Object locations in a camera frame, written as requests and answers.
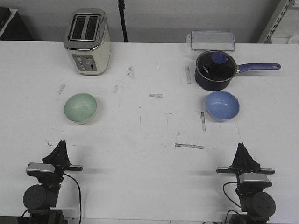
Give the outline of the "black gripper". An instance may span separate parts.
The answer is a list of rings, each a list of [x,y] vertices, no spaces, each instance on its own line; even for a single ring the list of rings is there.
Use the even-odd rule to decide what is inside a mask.
[[[65,140],[63,141],[60,140],[59,143],[55,146],[54,150],[49,155],[42,158],[43,163],[57,163],[60,156],[61,145],[62,145],[63,164],[70,164]],[[82,165],[67,165],[67,166],[54,165],[54,167],[55,167],[55,173],[49,175],[42,175],[37,178],[38,181],[43,186],[60,187],[64,179],[63,175],[65,171],[83,171]]]
[[[243,168],[232,168],[232,167],[239,167],[242,161],[242,154],[243,154],[243,163],[245,168],[260,168],[260,164],[256,162],[251,155],[248,153],[245,145],[243,143],[238,143],[237,150],[235,153],[235,157],[231,164],[231,167],[218,167],[216,169],[217,173],[224,173],[224,174],[235,174],[237,180],[237,187],[236,187],[236,194],[238,196],[248,196],[254,195],[258,192],[263,192],[265,188],[254,188],[254,187],[246,187],[240,184],[239,176],[243,173],[261,173],[267,175],[274,174],[274,170],[270,168],[262,168],[260,170],[245,170]]]

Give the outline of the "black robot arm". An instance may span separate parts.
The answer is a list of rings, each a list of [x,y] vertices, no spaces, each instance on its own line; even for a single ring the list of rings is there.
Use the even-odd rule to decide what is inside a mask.
[[[42,162],[31,162],[25,172],[29,176],[36,177],[39,184],[29,187],[23,195],[23,204],[30,214],[29,224],[67,224],[62,210],[57,210],[61,184],[64,176],[71,178],[78,187],[79,212],[82,212],[81,188],[79,182],[65,171],[82,171],[80,165],[70,163],[66,141],[61,140],[55,145],[54,150]]]
[[[261,168],[248,153],[243,143],[238,143],[232,165],[218,167],[217,173],[235,174],[236,189],[239,197],[237,205],[243,214],[235,212],[230,219],[225,219],[226,224],[265,224],[269,217],[276,211],[276,204],[272,196],[264,192],[265,188],[271,187],[267,175],[275,171],[271,168]]]

